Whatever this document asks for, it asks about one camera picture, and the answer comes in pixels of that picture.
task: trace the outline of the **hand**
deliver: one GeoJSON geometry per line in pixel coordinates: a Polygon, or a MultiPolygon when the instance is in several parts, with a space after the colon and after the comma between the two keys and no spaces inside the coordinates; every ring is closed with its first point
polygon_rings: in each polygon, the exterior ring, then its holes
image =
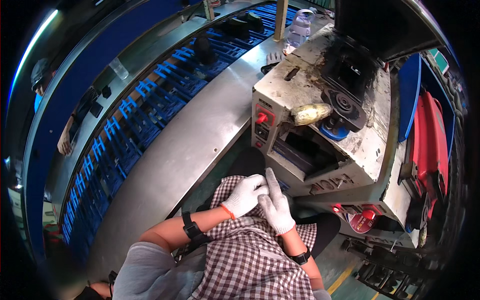
{"type": "Polygon", "coordinates": [[[267,168],[266,179],[270,189],[270,197],[267,195],[258,196],[258,203],[265,212],[265,218],[270,226],[275,229],[277,235],[289,232],[295,227],[295,221],[290,214],[288,200],[278,185],[272,168],[267,168]]]}
{"type": "Polygon", "coordinates": [[[230,197],[220,205],[236,219],[257,206],[259,195],[268,193],[265,177],[255,174],[237,183],[230,197]]]}
{"type": "Polygon", "coordinates": [[[68,130],[63,130],[59,142],[57,144],[57,148],[60,153],[63,155],[68,155],[70,154],[70,151],[72,150],[72,146],[70,145],[70,135],[68,133],[68,130]]]}

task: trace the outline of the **conveyor belt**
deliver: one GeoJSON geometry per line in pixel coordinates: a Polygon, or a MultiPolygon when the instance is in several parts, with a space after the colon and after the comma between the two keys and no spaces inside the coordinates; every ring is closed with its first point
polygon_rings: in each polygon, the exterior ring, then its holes
{"type": "MultiPolygon", "coordinates": [[[[93,157],[84,157],[63,209],[62,233],[80,262],[86,262],[109,204],[145,149],[202,88],[273,34],[275,3],[247,12],[262,17],[262,33],[250,31],[250,38],[242,40],[214,28],[205,29],[203,34],[208,36],[218,58],[212,65],[202,65],[195,58],[189,48],[195,38],[185,40],[157,65],[156,82],[148,78],[139,82],[135,90],[141,97],[137,102],[130,96],[121,101],[118,109],[122,119],[111,115],[103,131],[98,132],[92,145],[93,157]]],[[[295,13],[295,9],[288,9],[286,26],[295,13]]]]}

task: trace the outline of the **plaid apron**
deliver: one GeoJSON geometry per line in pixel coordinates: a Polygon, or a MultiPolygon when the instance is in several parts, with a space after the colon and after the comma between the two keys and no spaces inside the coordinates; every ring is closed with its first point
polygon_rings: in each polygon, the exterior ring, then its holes
{"type": "MultiPolygon", "coordinates": [[[[225,201],[243,178],[223,178],[210,208],[225,201]]],[[[314,299],[307,274],[283,252],[282,239],[263,217],[257,205],[206,232],[212,242],[207,244],[204,277],[190,299],[314,299]]],[[[296,225],[309,249],[316,226],[296,225]]]]}

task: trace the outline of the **red button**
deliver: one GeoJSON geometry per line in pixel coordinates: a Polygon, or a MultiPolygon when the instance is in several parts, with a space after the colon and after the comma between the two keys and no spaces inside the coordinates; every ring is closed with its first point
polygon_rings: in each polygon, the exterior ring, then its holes
{"type": "Polygon", "coordinates": [[[255,121],[255,123],[261,124],[265,122],[267,119],[268,119],[268,116],[261,112],[258,114],[258,118],[257,118],[257,121],[255,121]]]}
{"type": "Polygon", "coordinates": [[[375,218],[375,212],[371,209],[364,209],[361,215],[367,220],[373,220],[375,218]]]}

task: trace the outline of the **plastic bottle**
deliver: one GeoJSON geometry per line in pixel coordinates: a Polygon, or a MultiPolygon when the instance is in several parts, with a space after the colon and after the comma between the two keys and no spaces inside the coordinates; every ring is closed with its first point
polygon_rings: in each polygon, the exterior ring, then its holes
{"type": "Polygon", "coordinates": [[[290,45],[298,47],[310,37],[310,18],[312,16],[314,14],[311,10],[299,10],[295,14],[287,35],[290,45]]]}
{"type": "Polygon", "coordinates": [[[128,77],[128,71],[125,69],[125,67],[122,65],[118,57],[114,58],[109,64],[108,64],[115,74],[122,80],[128,77]]]}

